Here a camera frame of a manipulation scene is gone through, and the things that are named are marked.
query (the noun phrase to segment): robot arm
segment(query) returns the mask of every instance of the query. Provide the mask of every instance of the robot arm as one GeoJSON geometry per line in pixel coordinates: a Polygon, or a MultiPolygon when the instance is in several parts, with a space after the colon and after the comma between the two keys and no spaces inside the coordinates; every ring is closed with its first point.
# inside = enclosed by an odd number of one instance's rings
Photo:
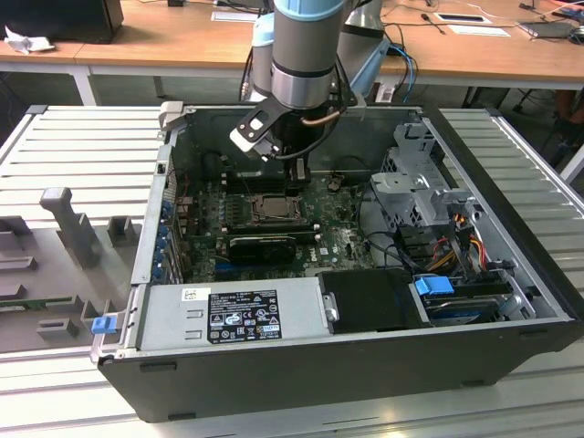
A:
{"type": "MultiPolygon", "coordinates": [[[[261,89],[270,87],[271,94],[232,131],[230,138],[242,151],[265,161],[297,161],[326,139],[346,108],[342,99],[329,99],[333,78],[338,76],[339,97],[343,87],[349,85],[346,77],[342,79],[344,70],[339,68],[339,35],[349,14],[368,3],[369,0],[275,0],[271,83],[265,74],[256,75],[261,77],[261,89]]],[[[254,47],[256,59],[260,53],[256,49],[260,47],[254,47]]],[[[300,164],[306,167],[306,160],[300,164]]]]}

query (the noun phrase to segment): desk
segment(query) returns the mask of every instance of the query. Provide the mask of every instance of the desk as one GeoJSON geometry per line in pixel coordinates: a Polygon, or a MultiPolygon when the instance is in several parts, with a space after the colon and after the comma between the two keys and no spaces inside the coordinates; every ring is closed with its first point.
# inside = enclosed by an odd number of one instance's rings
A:
{"type": "MultiPolygon", "coordinates": [[[[537,21],[538,15],[519,9],[514,0],[477,0],[486,12],[515,20],[537,21]]],[[[386,23],[423,24],[421,11],[395,7],[388,3],[390,12],[383,17],[386,23]]],[[[541,12],[555,8],[549,2],[537,2],[541,12]]],[[[441,0],[439,12],[484,15],[477,8],[441,0]]],[[[444,23],[432,13],[427,13],[434,23],[444,23]]],[[[489,26],[513,26],[512,20],[487,17],[489,26]]],[[[581,89],[584,85],[584,47],[568,41],[532,39],[518,27],[504,28],[511,37],[456,35],[448,26],[441,26],[441,35],[434,26],[402,26],[408,53],[419,65],[421,84],[457,85],[529,89],[581,89]]],[[[400,42],[395,26],[388,32],[394,41],[400,42]]],[[[381,76],[395,79],[396,67],[403,61],[388,58],[381,67],[381,76]]]]}
{"type": "MultiPolygon", "coordinates": [[[[386,22],[422,24],[421,11],[396,4],[428,9],[422,1],[386,1],[386,22]]],[[[492,15],[537,20],[538,15],[519,9],[516,0],[474,0],[492,15]]],[[[469,5],[441,0],[441,12],[480,14],[469,5]]],[[[542,11],[555,6],[538,2],[542,11]]],[[[211,21],[211,5],[188,4],[169,8],[166,2],[143,4],[122,0],[124,24],[111,45],[57,43],[58,50],[29,56],[0,50],[4,71],[68,73],[78,86],[85,105],[99,104],[93,75],[176,76],[239,78],[250,47],[250,23],[211,21]]],[[[514,23],[489,17],[495,25],[514,23]]],[[[399,41],[394,26],[388,28],[399,41]]],[[[503,88],[580,89],[584,85],[584,48],[568,41],[529,40],[519,28],[511,37],[456,35],[448,27],[441,35],[433,26],[403,26],[408,51],[419,65],[417,83],[503,88]]],[[[388,58],[380,78],[396,83],[404,65],[388,58]]]]}

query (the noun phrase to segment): warning label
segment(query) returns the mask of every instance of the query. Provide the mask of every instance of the warning label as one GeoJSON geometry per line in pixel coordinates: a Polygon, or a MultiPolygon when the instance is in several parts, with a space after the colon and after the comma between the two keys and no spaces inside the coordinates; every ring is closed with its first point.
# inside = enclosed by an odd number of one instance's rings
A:
{"type": "Polygon", "coordinates": [[[281,339],[276,291],[210,294],[207,333],[212,344],[281,339]]]}

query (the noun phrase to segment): yellow wire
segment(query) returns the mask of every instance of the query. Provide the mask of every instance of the yellow wire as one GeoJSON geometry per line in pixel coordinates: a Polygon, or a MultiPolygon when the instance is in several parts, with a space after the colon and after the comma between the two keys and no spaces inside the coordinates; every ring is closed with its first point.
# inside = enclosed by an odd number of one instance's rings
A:
{"type": "Polygon", "coordinates": [[[446,264],[447,262],[449,262],[450,260],[452,260],[454,258],[454,251],[451,251],[450,253],[448,253],[447,255],[445,255],[443,258],[441,258],[440,260],[438,260],[436,263],[434,263],[432,266],[430,266],[428,268],[429,271],[432,271],[444,264],[446,264]]]}

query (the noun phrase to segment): computer case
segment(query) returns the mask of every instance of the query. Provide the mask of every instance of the computer case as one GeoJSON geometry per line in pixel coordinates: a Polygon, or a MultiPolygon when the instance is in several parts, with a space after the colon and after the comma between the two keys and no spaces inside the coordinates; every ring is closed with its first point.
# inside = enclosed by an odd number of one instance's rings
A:
{"type": "Polygon", "coordinates": [[[27,37],[51,42],[74,40],[108,44],[123,21],[120,0],[12,0],[0,3],[2,35],[5,26],[27,37]]]}

